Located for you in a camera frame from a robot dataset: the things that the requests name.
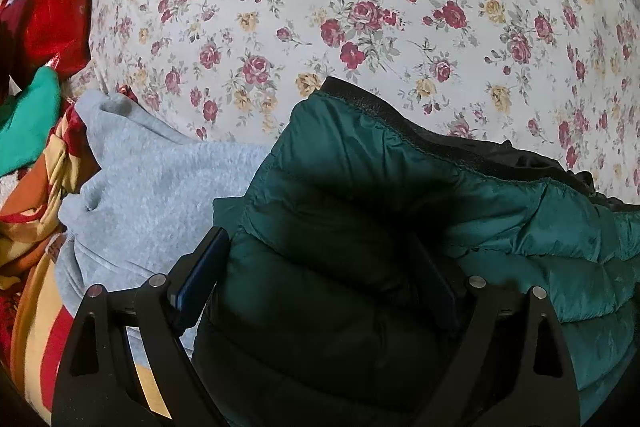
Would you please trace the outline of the dark green puffer jacket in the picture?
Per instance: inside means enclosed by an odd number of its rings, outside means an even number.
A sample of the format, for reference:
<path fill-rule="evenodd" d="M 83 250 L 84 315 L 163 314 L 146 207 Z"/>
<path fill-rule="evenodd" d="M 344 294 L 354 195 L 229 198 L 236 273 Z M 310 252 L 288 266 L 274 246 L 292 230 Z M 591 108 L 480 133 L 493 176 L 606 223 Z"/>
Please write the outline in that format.
<path fill-rule="evenodd" d="M 454 347 L 454 277 L 544 288 L 588 419 L 639 352 L 639 209 L 510 143 L 330 78 L 240 197 L 193 363 L 235 426 L 408 426 Z"/>

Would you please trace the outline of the yellow red patterned blanket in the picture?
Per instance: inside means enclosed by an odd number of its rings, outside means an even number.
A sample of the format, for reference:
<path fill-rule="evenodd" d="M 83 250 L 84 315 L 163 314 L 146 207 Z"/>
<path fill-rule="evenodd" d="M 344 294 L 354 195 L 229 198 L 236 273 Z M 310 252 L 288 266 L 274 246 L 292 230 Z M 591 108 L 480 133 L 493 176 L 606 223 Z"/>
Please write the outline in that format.
<path fill-rule="evenodd" d="M 47 426 L 73 323 L 54 277 L 66 239 L 58 212 L 99 171 L 86 124 L 66 103 L 35 164 L 1 205 L 1 375 Z"/>

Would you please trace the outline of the light grey fleece sweater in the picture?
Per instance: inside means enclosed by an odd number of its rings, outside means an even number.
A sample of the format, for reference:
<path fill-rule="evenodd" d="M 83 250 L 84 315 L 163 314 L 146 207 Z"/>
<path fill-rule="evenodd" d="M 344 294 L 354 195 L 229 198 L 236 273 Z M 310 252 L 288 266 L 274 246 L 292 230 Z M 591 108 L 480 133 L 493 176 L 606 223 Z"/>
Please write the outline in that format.
<path fill-rule="evenodd" d="M 214 225 L 232 230 L 232 210 L 270 153 L 190 139 L 120 93 L 87 91 L 75 109 L 99 171 L 58 210 L 66 237 L 55 283 L 72 315 L 90 286 L 137 288 L 168 273 Z M 217 199 L 232 209 L 215 209 Z"/>

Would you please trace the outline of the bright green garment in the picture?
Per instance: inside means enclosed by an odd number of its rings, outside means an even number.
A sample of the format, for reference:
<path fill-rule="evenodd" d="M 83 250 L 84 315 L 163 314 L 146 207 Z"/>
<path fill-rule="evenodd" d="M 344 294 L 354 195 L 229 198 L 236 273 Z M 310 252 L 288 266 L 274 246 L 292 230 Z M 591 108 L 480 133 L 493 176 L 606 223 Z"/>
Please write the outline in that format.
<path fill-rule="evenodd" d="M 1 176 L 38 159 L 60 107 L 58 75 L 47 66 L 18 95 L 6 99 L 1 105 Z"/>

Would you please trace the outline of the floral white quilt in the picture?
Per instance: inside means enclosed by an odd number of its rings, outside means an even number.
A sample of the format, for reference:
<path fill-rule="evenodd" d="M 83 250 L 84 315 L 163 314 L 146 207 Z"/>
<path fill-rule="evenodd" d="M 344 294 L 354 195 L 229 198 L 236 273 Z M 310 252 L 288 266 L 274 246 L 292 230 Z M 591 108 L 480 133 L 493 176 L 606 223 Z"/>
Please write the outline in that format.
<path fill-rule="evenodd" d="M 89 46 L 71 96 L 127 87 L 194 139 L 270 144 L 335 77 L 639 198 L 639 0 L 92 0 Z"/>

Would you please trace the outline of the red garment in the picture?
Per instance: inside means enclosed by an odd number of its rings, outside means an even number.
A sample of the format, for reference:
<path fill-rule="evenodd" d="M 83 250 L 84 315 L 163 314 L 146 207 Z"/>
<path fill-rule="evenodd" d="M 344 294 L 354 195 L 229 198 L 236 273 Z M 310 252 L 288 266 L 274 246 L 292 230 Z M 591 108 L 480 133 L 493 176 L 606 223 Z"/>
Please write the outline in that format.
<path fill-rule="evenodd" d="M 65 80 L 89 62 L 91 0 L 2 0 L 1 78 L 24 89 L 52 63 Z"/>

